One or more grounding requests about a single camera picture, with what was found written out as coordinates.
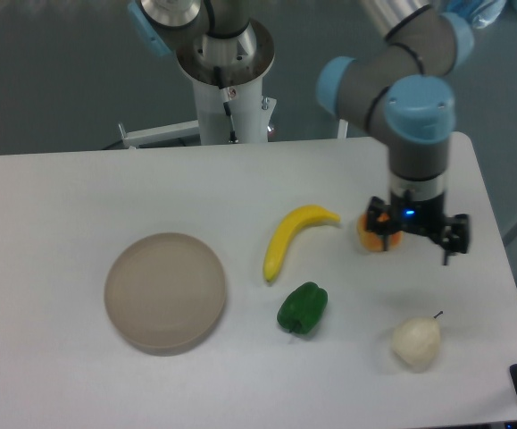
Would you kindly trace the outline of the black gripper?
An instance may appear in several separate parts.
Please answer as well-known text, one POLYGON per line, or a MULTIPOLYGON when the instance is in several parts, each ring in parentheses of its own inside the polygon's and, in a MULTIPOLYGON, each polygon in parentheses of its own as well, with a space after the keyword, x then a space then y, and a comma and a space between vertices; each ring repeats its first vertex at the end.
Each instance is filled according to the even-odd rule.
POLYGON ((430 236, 443 249, 442 264, 457 254, 467 254, 470 246, 470 217, 467 214, 445 216, 444 178, 409 181, 391 178, 390 207, 382 199, 372 197, 366 209, 366 230, 377 233, 388 248, 388 236, 395 233, 393 222, 402 231, 430 236))

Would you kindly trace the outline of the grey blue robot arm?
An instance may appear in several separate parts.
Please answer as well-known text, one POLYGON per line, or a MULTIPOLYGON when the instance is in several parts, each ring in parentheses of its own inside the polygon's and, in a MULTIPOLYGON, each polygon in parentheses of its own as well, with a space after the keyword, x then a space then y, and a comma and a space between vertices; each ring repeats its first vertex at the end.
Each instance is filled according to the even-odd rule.
MULTIPOLYGON (((386 41, 368 63, 330 60, 315 94, 319 105, 384 144, 389 198, 372 198, 363 228, 388 249, 398 232, 430 239, 446 257, 471 240, 466 214, 444 211, 454 95, 444 76, 471 53, 467 22, 427 1, 366 1, 386 41)), ((145 45, 175 55, 194 88, 204 144, 260 143, 270 119, 262 93, 275 49, 246 1, 131 1, 128 14, 145 45)))

